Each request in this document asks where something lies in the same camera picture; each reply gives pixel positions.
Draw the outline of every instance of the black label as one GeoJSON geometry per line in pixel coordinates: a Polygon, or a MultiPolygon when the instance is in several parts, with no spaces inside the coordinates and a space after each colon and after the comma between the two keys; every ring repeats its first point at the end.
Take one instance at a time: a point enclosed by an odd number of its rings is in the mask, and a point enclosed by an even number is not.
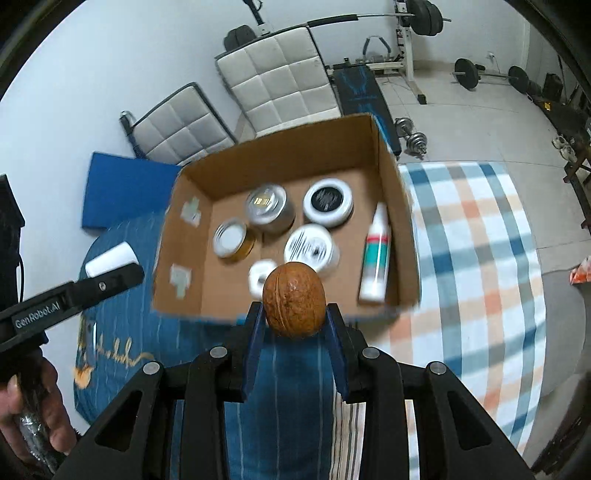
{"type": "Polygon", "coordinates": [[[319,212],[332,212],[343,203],[343,194],[334,187],[323,187],[314,192],[311,203],[319,212]]]}
{"type": "Polygon", "coordinates": [[[15,330],[19,331],[38,320],[45,319],[55,313],[60,313],[61,310],[60,300],[57,297],[52,297],[30,309],[17,313],[12,317],[12,324],[15,330]]]}

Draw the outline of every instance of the red stripe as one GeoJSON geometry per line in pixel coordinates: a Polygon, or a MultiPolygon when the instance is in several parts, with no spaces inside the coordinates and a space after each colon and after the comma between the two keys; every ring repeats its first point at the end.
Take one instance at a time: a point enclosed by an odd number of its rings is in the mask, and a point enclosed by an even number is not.
{"type": "Polygon", "coordinates": [[[368,235],[366,242],[384,242],[387,243],[389,240],[388,235],[368,235]]]}

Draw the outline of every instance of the human hand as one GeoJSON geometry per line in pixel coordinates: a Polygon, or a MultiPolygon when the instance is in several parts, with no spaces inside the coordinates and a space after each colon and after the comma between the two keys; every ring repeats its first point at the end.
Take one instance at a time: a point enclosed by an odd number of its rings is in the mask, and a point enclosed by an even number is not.
{"type": "MultiPolygon", "coordinates": [[[[40,363],[41,382],[47,390],[47,396],[41,402],[41,417],[48,428],[52,447],[58,452],[69,453],[76,444],[76,432],[70,424],[60,389],[57,388],[57,371],[45,358],[40,363]]],[[[22,392],[14,375],[7,384],[0,384],[0,432],[17,457],[24,462],[33,462],[33,456],[14,420],[15,415],[22,413],[22,409],[22,392]]]]}

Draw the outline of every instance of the gold cursive embroidery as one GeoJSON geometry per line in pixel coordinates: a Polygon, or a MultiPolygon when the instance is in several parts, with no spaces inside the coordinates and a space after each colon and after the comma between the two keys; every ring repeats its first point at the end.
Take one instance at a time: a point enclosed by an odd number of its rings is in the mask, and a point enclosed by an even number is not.
{"type": "Polygon", "coordinates": [[[96,353],[103,355],[105,358],[112,358],[114,361],[125,365],[127,368],[135,367],[142,359],[154,360],[154,356],[149,352],[141,352],[136,358],[130,358],[129,352],[131,351],[131,345],[133,343],[131,337],[125,342],[125,350],[123,355],[119,353],[119,345],[121,344],[121,340],[119,338],[115,338],[113,341],[112,350],[105,350],[103,347],[103,340],[104,337],[101,333],[99,337],[99,343],[96,345],[96,353]]]}

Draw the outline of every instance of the cardboard box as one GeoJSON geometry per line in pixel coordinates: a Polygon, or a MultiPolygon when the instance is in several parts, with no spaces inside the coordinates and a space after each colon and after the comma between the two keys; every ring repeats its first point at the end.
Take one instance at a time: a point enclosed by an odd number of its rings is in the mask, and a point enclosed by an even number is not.
{"type": "Polygon", "coordinates": [[[283,263],[290,232],[305,221],[304,194],[326,177],[347,182],[355,204],[350,219],[331,231],[340,262],[323,279],[326,301],[336,302],[344,316],[359,319],[396,315],[417,304],[420,282],[407,192],[373,119],[352,115],[276,132],[183,168],[164,221],[153,307],[165,314],[235,323],[252,302],[251,265],[261,258],[283,263]],[[258,238],[246,259],[224,263],[212,250],[216,228],[231,217],[246,220],[248,193],[267,182],[286,189],[297,211],[294,225],[279,238],[258,238]],[[367,306],[358,303],[362,257],[380,201],[388,206],[392,227],[388,291],[385,305],[367,306]]]}

